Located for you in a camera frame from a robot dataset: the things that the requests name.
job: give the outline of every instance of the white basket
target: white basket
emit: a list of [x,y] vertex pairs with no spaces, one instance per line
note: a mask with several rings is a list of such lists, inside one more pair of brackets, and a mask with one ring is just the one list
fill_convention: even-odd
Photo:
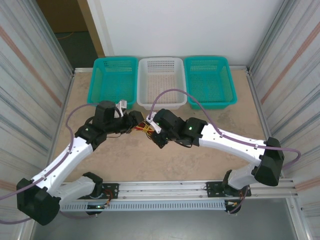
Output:
[[[152,57],[139,61],[137,102],[150,110],[156,97],[165,90],[180,89],[186,92],[184,62],[176,57]],[[154,110],[178,109],[186,104],[187,96],[170,91],[157,101]]]

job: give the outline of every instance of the plastic basket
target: plastic basket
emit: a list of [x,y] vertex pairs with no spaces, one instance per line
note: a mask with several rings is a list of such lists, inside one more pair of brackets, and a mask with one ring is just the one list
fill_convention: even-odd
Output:
[[[184,60],[186,89],[205,109],[224,109],[237,102],[228,61],[222,56],[194,56]],[[199,106],[188,97],[193,109]]]
[[135,57],[104,57],[94,61],[88,103],[109,100],[127,101],[131,109],[137,99],[138,59]]
[[[138,67],[137,103],[150,110],[156,97],[168,89],[187,90],[183,61],[176,57],[141,59]],[[154,109],[178,109],[186,102],[186,95],[170,91],[162,95]]]

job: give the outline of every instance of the floor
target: floor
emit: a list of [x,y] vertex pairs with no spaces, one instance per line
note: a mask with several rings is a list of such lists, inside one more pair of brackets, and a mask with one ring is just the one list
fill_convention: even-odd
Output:
[[73,68],[92,68],[98,58],[88,31],[56,33],[66,57]]
[[[209,114],[223,130],[253,139],[264,139],[246,74],[243,70],[231,72],[238,102],[225,109],[210,110]],[[75,75],[66,116],[77,106],[87,103],[90,80],[90,72]],[[138,104],[133,110],[142,111],[144,116],[148,114]],[[94,111],[92,106],[78,110],[69,123],[73,131],[93,116]],[[206,119],[201,110],[191,109],[188,103],[173,112],[184,120],[189,117]],[[69,132],[63,125],[55,156],[69,142]],[[104,181],[218,180],[224,177],[226,171],[246,164],[239,157],[212,148],[193,146],[188,149],[171,142],[159,149],[144,133],[133,131],[119,138],[108,138],[74,169],[67,181],[74,181],[86,172],[93,172]]]
[[297,236],[285,199],[248,199],[236,216],[217,210],[120,211],[75,220],[59,214],[46,226],[36,224],[30,239],[297,240]]

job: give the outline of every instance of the robotic arm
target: robotic arm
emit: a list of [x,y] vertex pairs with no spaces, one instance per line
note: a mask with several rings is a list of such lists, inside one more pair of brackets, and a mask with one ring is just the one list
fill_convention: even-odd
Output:
[[[144,121],[141,112],[131,111],[126,113],[126,101],[115,104],[102,101],[95,109],[93,117],[89,118],[75,133],[72,150],[69,146],[42,172],[27,180],[23,178],[17,184],[17,190],[30,185],[41,178],[35,186],[18,193],[17,207],[41,225],[50,223],[58,214],[60,207],[82,197],[90,195],[98,198],[102,194],[102,178],[87,172],[78,180],[61,184],[71,171],[87,156],[92,154],[97,147],[107,139],[108,134],[128,134],[132,128]],[[247,147],[221,137],[211,124],[206,121],[191,117],[184,121],[175,116],[171,111],[161,109],[152,112],[147,124],[154,128],[150,138],[161,149],[170,141],[191,148],[192,145],[219,149],[249,162],[238,170],[229,170],[221,184],[219,191],[226,196],[235,196],[243,187],[253,183],[262,183],[268,186],[277,186],[284,161],[282,151],[265,150]],[[267,141],[242,137],[224,130],[223,134],[248,143],[280,147],[279,141],[269,138]],[[67,158],[55,168],[57,163],[68,153]],[[55,168],[51,174],[45,174]]]

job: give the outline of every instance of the teal basket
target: teal basket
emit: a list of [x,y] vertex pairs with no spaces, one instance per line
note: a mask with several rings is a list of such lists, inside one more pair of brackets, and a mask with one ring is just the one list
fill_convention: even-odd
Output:
[[[193,56],[184,59],[186,90],[205,109],[224,109],[237,102],[228,60],[222,56]],[[193,109],[200,107],[188,97]]]
[[137,99],[138,59],[135,57],[104,57],[94,61],[87,102],[104,100],[127,101],[131,109]]

